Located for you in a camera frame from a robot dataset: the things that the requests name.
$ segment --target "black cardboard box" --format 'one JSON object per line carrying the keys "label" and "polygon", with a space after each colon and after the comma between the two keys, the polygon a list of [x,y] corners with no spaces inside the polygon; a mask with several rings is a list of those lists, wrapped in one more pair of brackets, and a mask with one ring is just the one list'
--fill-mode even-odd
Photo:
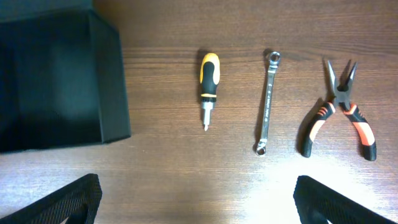
{"label": "black cardboard box", "polygon": [[0,152],[130,135],[119,34],[91,0],[1,0]]}

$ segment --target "wrench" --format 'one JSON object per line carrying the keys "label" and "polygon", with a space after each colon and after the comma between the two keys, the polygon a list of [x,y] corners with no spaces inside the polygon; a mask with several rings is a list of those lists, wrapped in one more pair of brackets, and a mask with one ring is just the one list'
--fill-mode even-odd
{"label": "wrench", "polygon": [[266,154],[266,144],[268,140],[268,127],[271,113],[271,99],[272,99],[272,88],[274,87],[274,78],[278,69],[280,59],[279,52],[273,52],[269,54],[269,67],[267,73],[267,88],[266,88],[266,102],[264,103],[264,117],[262,120],[261,138],[257,145],[256,154],[258,156],[264,156]]}

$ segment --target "pliers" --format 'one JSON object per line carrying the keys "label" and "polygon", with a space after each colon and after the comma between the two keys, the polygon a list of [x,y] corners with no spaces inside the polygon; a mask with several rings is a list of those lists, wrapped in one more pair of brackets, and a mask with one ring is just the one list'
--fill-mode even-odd
{"label": "pliers", "polygon": [[308,125],[307,132],[304,136],[302,154],[304,157],[311,156],[312,143],[315,140],[317,132],[333,113],[336,112],[336,107],[341,105],[343,113],[348,119],[354,124],[356,130],[359,133],[361,142],[363,145],[364,158],[369,161],[376,160],[376,140],[374,138],[372,129],[364,116],[359,112],[358,106],[350,102],[351,88],[354,82],[354,76],[358,64],[355,62],[352,70],[349,73],[349,77],[343,86],[339,87],[339,82],[336,79],[335,73],[331,67],[330,61],[328,61],[328,71],[330,76],[330,87],[333,93],[332,100],[322,105],[319,112],[313,117],[310,124]]}

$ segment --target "orange and black handle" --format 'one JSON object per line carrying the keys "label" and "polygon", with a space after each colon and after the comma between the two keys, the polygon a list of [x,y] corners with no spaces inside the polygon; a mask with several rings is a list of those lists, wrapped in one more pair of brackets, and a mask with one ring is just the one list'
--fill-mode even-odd
{"label": "orange and black handle", "polygon": [[220,82],[220,60],[217,54],[208,53],[200,68],[200,84],[202,102],[215,102],[217,86]]}
{"label": "orange and black handle", "polygon": [[352,103],[351,109],[349,111],[344,111],[344,114],[354,124],[359,133],[365,159],[375,161],[377,153],[376,140],[370,125],[359,111],[358,106]]}
{"label": "orange and black handle", "polygon": [[325,124],[325,121],[335,112],[336,109],[333,103],[327,102],[322,105],[318,113],[312,118],[304,136],[302,147],[302,155],[304,157],[308,158],[311,156],[312,143],[315,140],[315,136],[322,125]]}

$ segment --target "pliers handle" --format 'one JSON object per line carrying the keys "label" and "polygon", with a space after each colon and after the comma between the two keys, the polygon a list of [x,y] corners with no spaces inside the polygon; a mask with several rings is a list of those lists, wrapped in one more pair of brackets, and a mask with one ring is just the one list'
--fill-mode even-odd
{"label": "pliers handle", "polygon": [[[333,103],[324,103],[319,110],[319,112],[313,117],[310,124],[308,125],[307,131],[304,136],[303,151],[304,157],[311,156],[312,144],[315,140],[319,129],[326,122],[326,120],[336,112]],[[343,112],[348,119],[354,124],[356,130],[361,138],[361,143],[363,146],[364,158],[369,161],[376,160],[376,140],[373,135],[373,131],[364,118],[364,116],[359,112],[358,106],[356,104],[351,104],[351,108],[348,111]]]}

